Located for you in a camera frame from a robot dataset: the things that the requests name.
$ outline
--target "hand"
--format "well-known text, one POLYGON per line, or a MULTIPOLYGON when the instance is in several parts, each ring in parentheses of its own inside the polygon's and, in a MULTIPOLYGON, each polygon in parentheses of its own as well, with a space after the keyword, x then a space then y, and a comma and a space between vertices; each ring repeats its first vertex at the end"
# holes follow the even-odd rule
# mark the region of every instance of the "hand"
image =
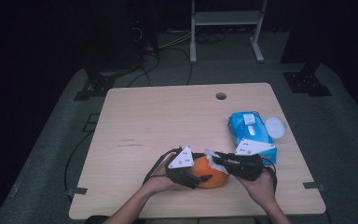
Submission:
POLYGON ((165 161, 163 161, 156 171, 151 175, 151 177, 144 183, 142 188, 147 188, 153 194, 171 189, 179 184, 173 183, 167 176, 165 171, 165 164, 171 158, 170 155, 165 161))
POLYGON ((237 179, 246 188, 251 198, 261 207, 265 208, 269 204, 276 203, 273 179, 268 171, 263 170, 255 181, 245 180, 240 177, 237 177, 237 179))

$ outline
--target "orange object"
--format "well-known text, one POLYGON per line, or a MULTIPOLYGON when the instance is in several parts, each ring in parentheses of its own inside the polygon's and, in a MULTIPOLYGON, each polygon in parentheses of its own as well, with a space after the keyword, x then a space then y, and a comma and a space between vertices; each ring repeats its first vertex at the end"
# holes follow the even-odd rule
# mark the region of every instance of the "orange object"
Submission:
POLYGON ((200 182, 199 187, 202 189, 212 189, 220 187, 227 183, 229 175, 224 172, 212 169, 206 156, 194 160, 194 165, 190 167, 189 172, 194 176, 213 175, 212 178, 205 182, 200 182))

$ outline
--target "wooden table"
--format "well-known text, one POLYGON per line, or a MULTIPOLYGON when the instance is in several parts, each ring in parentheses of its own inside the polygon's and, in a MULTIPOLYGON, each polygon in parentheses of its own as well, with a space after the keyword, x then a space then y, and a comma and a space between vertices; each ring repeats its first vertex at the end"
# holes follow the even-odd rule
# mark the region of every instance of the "wooden table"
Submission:
MULTIPOLYGON (((296 139, 275 94, 267 83, 112 89, 107 93, 89 154, 78 182, 86 194, 76 194, 69 211, 73 219, 110 216, 142 185, 160 155, 190 145, 233 152, 228 117, 256 110, 263 120, 278 117, 286 135, 278 148, 276 197, 288 215, 321 214, 324 201, 313 182, 296 139), (222 92, 225 100, 218 100, 222 92)), ((217 189, 179 187, 153 196, 140 218, 251 217, 264 211, 231 176, 217 189)))

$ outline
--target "floor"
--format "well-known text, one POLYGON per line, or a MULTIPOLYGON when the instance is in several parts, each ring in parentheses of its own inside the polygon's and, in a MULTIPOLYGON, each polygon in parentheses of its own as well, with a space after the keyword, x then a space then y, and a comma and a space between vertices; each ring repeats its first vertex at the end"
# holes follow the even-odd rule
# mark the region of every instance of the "floor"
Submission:
MULTIPOLYGON (((303 64, 280 64, 288 32, 261 33, 263 63, 255 59, 249 43, 251 35, 210 35, 210 39, 219 41, 200 41, 198 61, 193 64, 187 58, 188 42, 181 42, 162 50, 159 62, 153 56, 145 56, 144 70, 149 71, 148 76, 141 76, 144 70, 137 70, 118 78, 114 88, 127 88, 130 83, 130 87, 269 83, 314 180, 323 187, 321 194, 328 209, 320 215, 289 217, 293 223, 358 223, 358 105, 338 75, 324 65, 318 68, 316 76, 332 96, 292 93, 282 73, 299 71, 303 64)), ((165 45, 178 37, 161 34, 159 44, 165 45)), ((80 70, 68 83, 15 188, 1 207, 0 223, 84 223, 69 218, 71 202, 67 189, 76 187, 87 156, 92 133, 84 130, 85 124, 91 114, 101 112, 104 100, 90 97, 86 101, 74 101, 86 81, 87 74, 80 70)), ((265 217, 258 219, 268 223, 265 217)), ((214 223, 234 223, 226 219, 218 221, 214 223)))

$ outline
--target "metal stand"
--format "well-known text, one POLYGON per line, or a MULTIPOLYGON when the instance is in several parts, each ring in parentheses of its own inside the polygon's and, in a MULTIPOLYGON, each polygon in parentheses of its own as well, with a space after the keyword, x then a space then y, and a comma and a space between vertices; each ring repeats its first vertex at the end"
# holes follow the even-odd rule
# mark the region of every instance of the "metal stand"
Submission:
POLYGON ((255 57, 259 63, 264 62, 260 47, 257 41, 261 31, 261 25, 267 7, 267 1, 263 0, 260 10, 253 11, 213 11, 213 12, 196 12, 195 1, 191 2, 191 40, 190 40, 190 61, 197 61, 196 51, 196 26, 200 25, 245 25, 255 24, 255 36, 250 38, 255 57))
POLYGON ((87 101, 90 97, 106 96, 107 92, 113 88, 116 78, 138 69, 138 66, 133 66, 125 70, 107 71, 108 75, 104 76, 97 67, 92 59, 85 57, 84 70, 89 78, 82 91, 77 92, 74 101, 87 101))
POLYGON ((319 63, 305 63, 300 72, 283 73, 293 93, 307 93, 309 96, 331 96, 331 92, 315 76, 319 63))

